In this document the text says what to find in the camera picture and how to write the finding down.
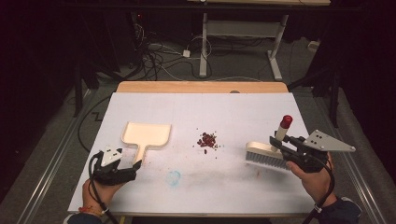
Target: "hand brush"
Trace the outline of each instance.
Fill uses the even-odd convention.
[[[275,135],[276,140],[283,140],[292,121],[293,118],[289,115],[285,115],[283,117]],[[273,147],[270,144],[248,142],[246,144],[246,151],[247,161],[255,161],[258,163],[264,163],[275,167],[288,169],[286,166],[286,161],[283,160],[282,153],[278,150],[278,148]]]

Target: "metal bracket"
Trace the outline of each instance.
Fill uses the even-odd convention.
[[[106,147],[103,152],[104,155],[102,158],[102,167],[107,166],[114,161],[120,160],[122,158],[122,148],[114,149],[111,147]]]
[[[356,148],[319,130],[315,130],[305,139],[304,145],[319,151],[345,151],[354,152]]]

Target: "wrist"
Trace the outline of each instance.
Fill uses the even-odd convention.
[[[327,197],[326,201],[324,202],[324,204],[321,207],[329,206],[331,204],[334,204],[335,202],[337,202],[337,197],[335,196],[334,193],[331,193],[329,195],[329,197]]]
[[[101,217],[102,214],[104,213],[104,211],[102,210],[99,204],[95,204],[95,205],[84,204],[84,206],[80,207],[78,211],[80,213],[86,213],[96,217]]]

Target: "dustpan handle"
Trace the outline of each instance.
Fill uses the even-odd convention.
[[[134,155],[133,164],[137,163],[138,161],[143,161],[143,158],[145,157],[146,147],[147,146],[137,145],[136,155]]]

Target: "blue stain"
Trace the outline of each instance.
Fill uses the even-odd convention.
[[[180,179],[181,174],[178,171],[171,171],[166,176],[166,183],[170,186],[174,187],[178,184],[178,180]]]

